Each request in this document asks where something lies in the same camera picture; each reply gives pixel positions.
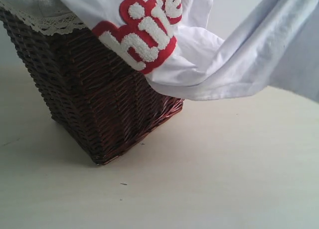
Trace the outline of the brown wicker basket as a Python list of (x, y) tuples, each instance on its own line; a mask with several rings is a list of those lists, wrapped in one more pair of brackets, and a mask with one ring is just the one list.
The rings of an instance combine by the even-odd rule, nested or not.
[(54, 121), (97, 165), (141, 142), (183, 108), (87, 29), (45, 35), (5, 9), (0, 19)]

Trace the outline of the white t-shirt red lettering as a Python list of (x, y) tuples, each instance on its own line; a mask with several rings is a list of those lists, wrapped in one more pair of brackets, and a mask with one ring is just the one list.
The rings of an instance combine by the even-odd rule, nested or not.
[(207, 30), (213, 0), (60, 1), (160, 94), (319, 99), (319, 0), (262, 0), (226, 39)]

